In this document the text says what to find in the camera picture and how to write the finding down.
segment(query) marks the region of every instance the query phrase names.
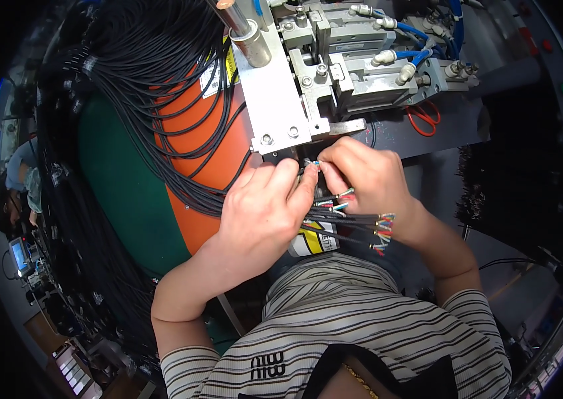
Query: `gold necklace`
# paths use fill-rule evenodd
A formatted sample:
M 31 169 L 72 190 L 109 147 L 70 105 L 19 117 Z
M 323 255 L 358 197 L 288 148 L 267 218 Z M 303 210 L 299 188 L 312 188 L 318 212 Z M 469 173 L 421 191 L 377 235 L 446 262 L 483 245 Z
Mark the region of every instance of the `gold necklace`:
M 350 367 L 348 364 L 344 363 L 343 365 L 344 367 L 346 367 L 346 370 L 348 370 L 348 372 L 350 373 L 351 376 L 355 377 L 355 379 L 357 379 L 357 381 L 359 381 L 361 383 L 361 385 L 363 385 L 364 388 L 366 388 L 366 390 L 368 391 L 368 393 L 370 394 L 370 397 L 372 399 L 379 399 L 379 396 L 372 390 L 371 387 L 368 386 L 368 384 L 366 384 L 366 381 L 363 380 L 363 378 L 361 378 L 359 376 L 359 374 L 357 374 L 352 367 Z

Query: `monitor screen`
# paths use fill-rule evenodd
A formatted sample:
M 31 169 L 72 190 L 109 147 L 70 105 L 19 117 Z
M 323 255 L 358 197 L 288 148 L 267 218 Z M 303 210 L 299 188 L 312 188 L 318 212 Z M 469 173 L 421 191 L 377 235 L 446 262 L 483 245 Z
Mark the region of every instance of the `monitor screen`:
M 24 246 L 20 240 L 11 242 L 11 249 L 13 251 L 13 256 L 15 256 L 15 263 L 18 265 L 18 269 L 22 270 L 27 267 L 27 262 L 25 260 Z

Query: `blue shirt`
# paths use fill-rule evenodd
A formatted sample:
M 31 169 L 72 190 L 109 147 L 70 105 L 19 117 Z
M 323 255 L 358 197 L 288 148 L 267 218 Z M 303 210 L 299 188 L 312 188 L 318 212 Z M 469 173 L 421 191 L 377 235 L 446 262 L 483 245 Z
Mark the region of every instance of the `blue shirt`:
M 6 188 L 13 188 L 19 192 L 26 190 L 24 184 L 20 182 L 20 165 L 22 162 L 30 166 L 31 168 L 38 167 L 38 138 L 34 137 L 22 144 L 18 149 L 15 150 L 13 156 L 9 160 L 9 164 L 6 166 Z

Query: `hand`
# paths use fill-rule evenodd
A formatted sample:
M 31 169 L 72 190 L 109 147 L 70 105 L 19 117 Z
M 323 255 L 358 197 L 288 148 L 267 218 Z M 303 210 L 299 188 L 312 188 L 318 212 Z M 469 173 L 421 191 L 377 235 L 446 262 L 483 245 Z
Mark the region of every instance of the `hand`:
M 317 159 L 331 193 L 348 190 L 345 175 L 355 189 L 346 212 L 352 214 L 395 213 L 393 237 L 401 241 L 408 234 L 409 220 L 419 203 L 408 191 L 404 167 L 397 153 L 378 151 L 349 137 L 342 137 L 325 148 Z
M 313 203 L 317 167 L 310 164 L 295 188 L 299 165 L 284 159 L 245 171 L 230 188 L 213 246 L 225 267 L 246 281 L 268 270 L 297 235 Z
M 31 214 L 29 215 L 29 221 L 35 227 L 38 226 L 38 222 L 36 220 L 38 220 L 38 214 L 31 211 Z

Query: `floor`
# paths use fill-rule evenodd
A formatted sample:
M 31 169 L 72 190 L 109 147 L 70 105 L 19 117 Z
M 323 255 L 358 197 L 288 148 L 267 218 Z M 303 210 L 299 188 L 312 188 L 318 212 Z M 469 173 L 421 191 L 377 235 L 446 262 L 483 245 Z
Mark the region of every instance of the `floor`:
M 461 222 L 454 217 L 455 203 L 459 200 L 463 185 L 457 175 L 459 150 L 448 149 L 408 160 L 404 168 L 411 194 L 438 219 L 461 234 Z M 470 230 L 466 242 L 472 249 L 479 265 L 501 258 L 524 257 L 522 253 L 499 241 Z M 399 248 L 403 262 L 402 281 L 406 296 L 414 297 L 423 287 L 432 287 L 433 279 L 420 256 L 407 247 Z M 489 298 L 492 311 L 512 334 L 522 331 L 522 323 L 533 331 L 533 326 L 543 317 L 547 306 L 557 291 L 552 274 L 543 267 L 535 266 L 503 291 L 516 276 L 511 264 L 498 264 L 481 272 L 483 290 Z

